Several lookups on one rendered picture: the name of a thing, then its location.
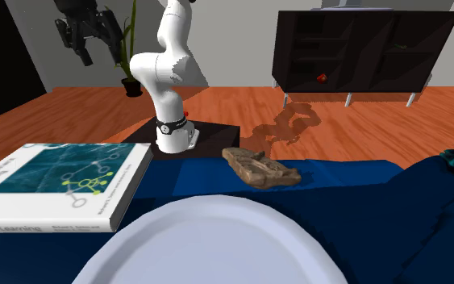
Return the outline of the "green potted plant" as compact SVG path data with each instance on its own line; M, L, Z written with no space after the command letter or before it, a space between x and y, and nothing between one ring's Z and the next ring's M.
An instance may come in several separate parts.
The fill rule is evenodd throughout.
M115 64L115 68L121 68L127 76L121 82L126 90L126 96L129 98L139 97L143 93L140 82L134 78L130 70L130 60L134 55L136 2L137 0L133 0L131 16L126 17L123 22L123 29L121 29L123 33L121 40L122 61Z

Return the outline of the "brown flat carved figure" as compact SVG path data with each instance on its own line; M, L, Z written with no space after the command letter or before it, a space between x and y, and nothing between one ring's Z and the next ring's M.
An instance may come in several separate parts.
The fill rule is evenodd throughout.
M222 150L222 157L245 184L257 189L294 186L302 180L297 169L267 158L264 151L230 147Z

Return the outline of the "pale white plate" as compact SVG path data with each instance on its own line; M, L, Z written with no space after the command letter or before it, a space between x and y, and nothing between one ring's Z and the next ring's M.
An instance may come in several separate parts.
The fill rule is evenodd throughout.
M246 198L184 198L141 215L72 284L348 284L292 219Z

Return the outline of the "white and teal book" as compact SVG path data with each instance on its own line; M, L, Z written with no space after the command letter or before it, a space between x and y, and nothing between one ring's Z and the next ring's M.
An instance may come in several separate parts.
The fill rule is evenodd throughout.
M150 144L25 144L0 161L0 233L116 232Z

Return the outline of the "dark robot stand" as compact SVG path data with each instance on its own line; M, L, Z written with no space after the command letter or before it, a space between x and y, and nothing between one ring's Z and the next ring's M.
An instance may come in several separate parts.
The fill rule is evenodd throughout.
M239 147L240 126L221 123L193 121L200 131L193 149L176 154L163 153L156 145L156 117L129 135L123 143L151 143L155 160L176 160L186 158L221 157L224 148Z

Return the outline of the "black shelf cabinet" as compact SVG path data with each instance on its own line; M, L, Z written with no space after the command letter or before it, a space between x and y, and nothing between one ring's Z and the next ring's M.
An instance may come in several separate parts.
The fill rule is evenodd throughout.
M273 86L291 93L423 91L452 29L454 11L394 10L342 1L281 10Z

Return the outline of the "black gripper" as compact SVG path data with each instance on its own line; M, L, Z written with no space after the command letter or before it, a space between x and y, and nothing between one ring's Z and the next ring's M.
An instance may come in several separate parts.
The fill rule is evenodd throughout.
M102 40L109 48L115 62L121 59L122 30L112 10L97 10L96 0L53 0L58 11L65 19L56 19L54 23L66 48L71 48L80 58L84 66L93 61L85 48L81 24L78 21L90 20L92 34Z

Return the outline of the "blue sofa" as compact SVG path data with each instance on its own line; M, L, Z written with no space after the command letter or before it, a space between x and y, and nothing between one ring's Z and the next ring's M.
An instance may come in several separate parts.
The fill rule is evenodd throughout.
M124 217L179 198L230 194L271 206L309 232L349 284L454 284L454 171L428 157L287 160L296 186L256 190L222 158L153 161ZM106 233L0 234L0 284L72 284Z

